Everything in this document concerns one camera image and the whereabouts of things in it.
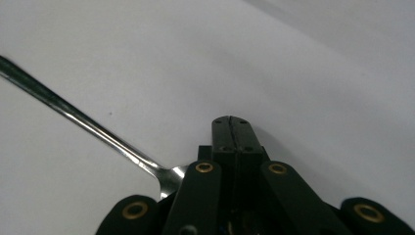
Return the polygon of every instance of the metal spoon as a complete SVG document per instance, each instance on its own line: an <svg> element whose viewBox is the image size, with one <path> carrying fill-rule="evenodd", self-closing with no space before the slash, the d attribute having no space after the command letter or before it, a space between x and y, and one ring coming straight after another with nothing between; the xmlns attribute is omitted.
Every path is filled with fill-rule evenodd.
<svg viewBox="0 0 415 235"><path fill-rule="evenodd" d="M162 167L2 56L0 56L0 75L65 118L104 141L133 163L153 175L159 180L162 199L177 191L179 188L187 169L186 165L174 168Z"/></svg>

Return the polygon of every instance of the white table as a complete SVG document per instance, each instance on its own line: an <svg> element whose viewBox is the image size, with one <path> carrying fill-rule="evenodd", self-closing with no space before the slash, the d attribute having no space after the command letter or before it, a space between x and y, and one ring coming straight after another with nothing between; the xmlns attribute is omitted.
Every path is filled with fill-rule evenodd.
<svg viewBox="0 0 415 235"><path fill-rule="evenodd" d="M172 167L245 118L323 200L415 227L411 0L0 2L0 54ZM94 234L156 179L0 79L0 233Z"/></svg>

